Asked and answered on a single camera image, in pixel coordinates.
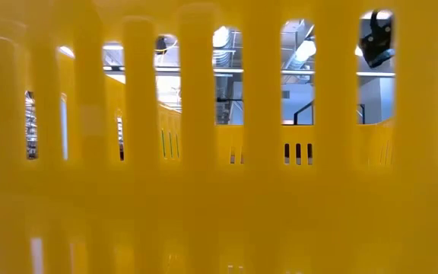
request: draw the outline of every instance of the shopping basket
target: shopping basket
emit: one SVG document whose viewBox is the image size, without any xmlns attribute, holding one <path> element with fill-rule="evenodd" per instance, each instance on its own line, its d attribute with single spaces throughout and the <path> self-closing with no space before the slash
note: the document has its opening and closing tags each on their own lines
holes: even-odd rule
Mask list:
<svg viewBox="0 0 438 274">
<path fill-rule="evenodd" d="M 358 126 L 352 45 L 378 7 L 396 16 L 395 115 Z M 314 126 L 281 125 L 289 18 L 316 24 Z M 221 25 L 243 32 L 242 127 L 214 124 Z M 156 101 L 158 33 L 180 40 L 182 113 Z M 126 85 L 103 75 L 104 41 Z M 45 273 L 438 272 L 438 2 L 1 0 L 0 274 L 32 273 L 35 241 Z"/>
</svg>

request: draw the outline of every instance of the fluorescent light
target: fluorescent light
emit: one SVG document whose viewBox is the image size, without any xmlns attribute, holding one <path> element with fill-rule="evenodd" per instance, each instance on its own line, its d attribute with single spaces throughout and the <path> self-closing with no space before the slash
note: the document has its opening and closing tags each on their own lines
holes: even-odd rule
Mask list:
<svg viewBox="0 0 438 274">
<path fill-rule="evenodd" d="M 229 29 L 227 29 L 225 26 L 222 26 L 214 32 L 214 36 L 212 37 L 212 45 L 214 47 L 223 47 L 226 46 L 228 40 Z"/>
<path fill-rule="evenodd" d="M 108 50 L 122 50 L 123 47 L 121 45 L 104 45 L 103 49 L 108 49 Z"/>
<path fill-rule="evenodd" d="M 357 76 L 395 77 L 393 72 L 357 72 Z"/>
<path fill-rule="evenodd" d="M 67 46 L 59 47 L 59 51 L 67 56 L 72 57 L 72 58 L 75 57 L 74 52 L 71 49 L 69 49 Z"/>
<path fill-rule="evenodd" d="M 305 62 L 310 56 L 316 54 L 317 48 L 313 41 L 303 41 L 295 52 L 295 59 Z"/>
<path fill-rule="evenodd" d="M 363 14 L 361 19 L 371 19 L 372 13 L 373 13 L 373 11 L 368 11 L 367 13 Z M 391 11 L 381 10 L 381 11 L 378 11 L 378 15 L 376 16 L 376 19 L 386 20 L 386 19 L 390 18 L 392 15 L 393 15 L 393 13 Z"/>
<path fill-rule="evenodd" d="M 357 56 L 362 56 L 363 55 L 363 51 L 360 49 L 359 46 L 356 46 L 354 54 L 356 54 Z"/>
<path fill-rule="evenodd" d="M 244 69 L 242 69 L 242 68 L 214 68 L 214 72 L 216 72 L 216 73 L 243 73 Z"/>
</svg>

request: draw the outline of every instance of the white wall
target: white wall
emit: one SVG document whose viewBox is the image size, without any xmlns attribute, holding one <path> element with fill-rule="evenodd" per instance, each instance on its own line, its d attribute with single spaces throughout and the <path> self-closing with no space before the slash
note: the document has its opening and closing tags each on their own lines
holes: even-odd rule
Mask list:
<svg viewBox="0 0 438 274">
<path fill-rule="evenodd" d="M 393 115 L 395 79 L 374 78 L 360 86 L 360 103 L 365 105 L 365 122 L 379 123 Z M 310 84 L 285 84 L 282 91 L 290 91 L 290 99 L 281 99 L 282 119 L 293 120 L 294 113 L 301 107 L 308 104 L 314 98 L 314 90 Z M 243 96 L 243 83 L 233 83 L 233 97 Z M 312 111 L 307 109 L 298 116 L 299 124 L 310 124 L 312 122 Z M 234 107 L 231 113 L 230 124 L 242 125 L 243 112 L 239 107 Z"/>
<path fill-rule="evenodd" d="M 297 112 L 301 107 L 310 103 L 313 99 L 313 87 L 310 84 L 285 84 L 282 86 L 282 91 L 289 91 L 289 99 L 281 99 L 281 117 L 283 120 L 293 120 L 294 113 Z M 233 83 L 233 97 L 241 98 L 243 95 L 243 83 L 234 82 Z M 240 103 L 244 108 L 248 107 L 248 104 Z M 239 107 L 234 106 L 231 113 L 230 124 L 231 125 L 242 125 L 243 124 L 243 112 L 240 111 Z M 305 110 L 298 116 L 299 124 L 310 124 L 312 122 L 312 111 L 310 109 Z"/>
<path fill-rule="evenodd" d="M 379 80 L 381 94 L 381 120 L 386 120 L 395 113 L 395 79 L 381 78 Z"/>
<path fill-rule="evenodd" d="M 365 106 L 365 123 L 379 123 L 381 121 L 379 78 L 374 78 L 360 87 L 359 99 Z"/>
</svg>

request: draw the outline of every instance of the ceiling light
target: ceiling light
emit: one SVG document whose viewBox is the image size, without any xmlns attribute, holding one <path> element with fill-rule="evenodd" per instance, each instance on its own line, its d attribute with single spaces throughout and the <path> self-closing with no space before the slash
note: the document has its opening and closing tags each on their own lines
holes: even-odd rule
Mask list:
<svg viewBox="0 0 438 274">
<path fill-rule="evenodd" d="M 359 46 L 356 46 L 356 50 L 354 51 L 354 54 L 357 56 L 363 56 L 363 51 L 360 49 Z"/>
<path fill-rule="evenodd" d="M 228 40 L 229 29 L 227 29 L 225 26 L 222 26 L 214 32 L 214 36 L 212 37 L 212 45 L 214 47 L 223 47 L 226 46 Z"/>
<path fill-rule="evenodd" d="M 371 19 L 371 14 L 373 11 L 368 11 L 367 13 L 363 14 L 361 19 Z M 376 16 L 376 19 L 378 20 L 386 20 L 390 18 L 393 15 L 391 11 L 378 11 L 378 15 Z"/>
<path fill-rule="evenodd" d="M 71 49 L 69 49 L 67 46 L 59 47 L 59 51 L 67 56 L 72 57 L 72 58 L 75 57 L 74 52 Z"/>
<path fill-rule="evenodd" d="M 393 72 L 357 72 L 357 76 L 366 76 L 366 77 L 386 77 L 391 78 L 395 77 L 395 73 Z"/>
<path fill-rule="evenodd" d="M 305 40 L 295 52 L 295 59 L 299 62 L 305 62 L 310 56 L 316 54 L 317 48 L 313 41 Z"/>
<path fill-rule="evenodd" d="M 108 50 L 122 50 L 123 47 L 121 45 L 104 45 L 103 49 L 108 49 Z"/>
</svg>

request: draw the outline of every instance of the basket slot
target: basket slot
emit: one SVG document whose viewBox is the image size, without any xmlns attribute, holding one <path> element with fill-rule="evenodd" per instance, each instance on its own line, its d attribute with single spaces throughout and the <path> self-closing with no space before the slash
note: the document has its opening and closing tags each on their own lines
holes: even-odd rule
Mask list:
<svg viewBox="0 0 438 274">
<path fill-rule="evenodd" d="M 168 140 L 170 141 L 170 157 L 173 158 L 173 141 L 172 141 L 172 133 L 168 132 Z"/>
<path fill-rule="evenodd" d="M 284 163 L 290 164 L 290 144 L 285 144 L 284 146 Z"/>
<path fill-rule="evenodd" d="M 384 160 L 384 164 L 383 165 L 387 165 L 388 164 L 388 159 L 389 159 L 389 152 L 390 152 L 390 143 L 389 140 L 386 141 L 386 151 L 385 151 L 385 160 Z"/>
<path fill-rule="evenodd" d="M 295 145 L 295 163 L 297 165 L 302 164 L 302 145 L 301 144 Z"/>
<path fill-rule="evenodd" d="M 166 113 L 160 118 L 160 125 L 162 127 L 162 149 L 163 149 L 163 157 L 167 160 L 172 159 L 171 149 L 170 149 L 170 141 L 168 132 L 170 131 L 170 118 Z"/>
<path fill-rule="evenodd" d="M 313 164 L 313 145 L 307 144 L 307 164 Z"/>
<path fill-rule="evenodd" d="M 176 140 L 176 157 L 180 158 L 179 135 L 177 133 L 175 133 L 175 140 Z"/>
<path fill-rule="evenodd" d="M 236 149 L 234 147 L 231 147 L 231 153 L 230 153 L 230 164 L 236 163 Z"/>
<path fill-rule="evenodd" d="M 155 37 L 150 21 L 141 18 L 125 21 L 125 155 L 130 165 L 144 170 L 158 165 L 161 150 L 153 65 Z"/>
<path fill-rule="evenodd" d="M 33 274 L 43 274 L 42 239 L 34 237 L 30 239 L 31 264 Z"/>
</svg>

